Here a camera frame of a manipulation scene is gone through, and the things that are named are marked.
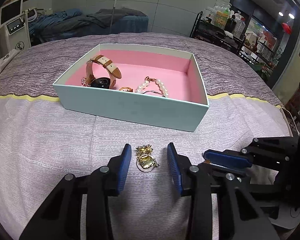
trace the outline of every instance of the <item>black logo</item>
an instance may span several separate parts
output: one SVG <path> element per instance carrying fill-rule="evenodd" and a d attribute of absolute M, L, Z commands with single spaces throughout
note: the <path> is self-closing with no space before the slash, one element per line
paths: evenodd
<path fill-rule="evenodd" d="M 15 48 L 15 49 L 23 50 L 24 48 L 25 48 L 25 44 L 23 43 L 23 41 L 19 41 L 19 42 L 16 44 L 16 48 Z"/>

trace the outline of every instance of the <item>box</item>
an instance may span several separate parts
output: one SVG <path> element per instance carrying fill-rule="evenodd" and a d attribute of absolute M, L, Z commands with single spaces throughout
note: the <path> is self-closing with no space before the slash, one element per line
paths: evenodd
<path fill-rule="evenodd" d="M 121 71 L 116 90 L 81 85 L 86 62 L 99 54 L 112 60 Z M 96 78 L 109 77 L 98 64 L 93 64 L 93 73 Z M 164 82 L 169 97 L 119 91 L 121 87 L 135 91 L 146 76 Z M 68 68 L 53 87 L 66 109 L 183 131 L 195 131 L 209 108 L 194 55 L 147 45 L 99 44 Z M 151 82 L 146 90 L 159 92 L 159 87 Z"/>

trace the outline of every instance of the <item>watch face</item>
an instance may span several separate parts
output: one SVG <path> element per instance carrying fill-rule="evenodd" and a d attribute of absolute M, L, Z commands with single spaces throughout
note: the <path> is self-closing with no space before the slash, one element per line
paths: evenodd
<path fill-rule="evenodd" d="M 90 84 L 91 87 L 94 88 L 104 88 L 104 89 L 109 89 L 110 87 L 110 78 L 96 78 L 93 80 Z"/>

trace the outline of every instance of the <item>silver screw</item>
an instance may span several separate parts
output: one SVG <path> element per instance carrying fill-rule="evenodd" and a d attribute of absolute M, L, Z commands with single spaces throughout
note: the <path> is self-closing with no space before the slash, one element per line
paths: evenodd
<path fill-rule="evenodd" d="M 235 176 L 232 173 L 227 173 L 226 178 L 229 180 L 234 180 Z"/>
<path fill-rule="evenodd" d="M 67 174 L 66 176 L 65 176 L 65 180 L 71 180 L 71 179 L 73 179 L 73 174 Z"/>
<path fill-rule="evenodd" d="M 106 172 L 109 171 L 109 167 L 108 167 L 108 166 L 102 166 L 102 167 L 100 167 L 100 171 L 101 171 L 102 173 L 106 173 Z"/>
<path fill-rule="evenodd" d="M 192 172 L 198 172 L 199 168 L 198 168 L 198 166 L 192 165 L 192 166 L 190 166 L 189 170 Z"/>

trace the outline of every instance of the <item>monitor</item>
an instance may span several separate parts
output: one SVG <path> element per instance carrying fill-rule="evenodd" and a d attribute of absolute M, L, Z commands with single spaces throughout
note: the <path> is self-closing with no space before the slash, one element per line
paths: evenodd
<path fill-rule="evenodd" d="M 0 28 L 21 16 L 22 2 L 23 0 L 15 0 L 0 8 Z"/>

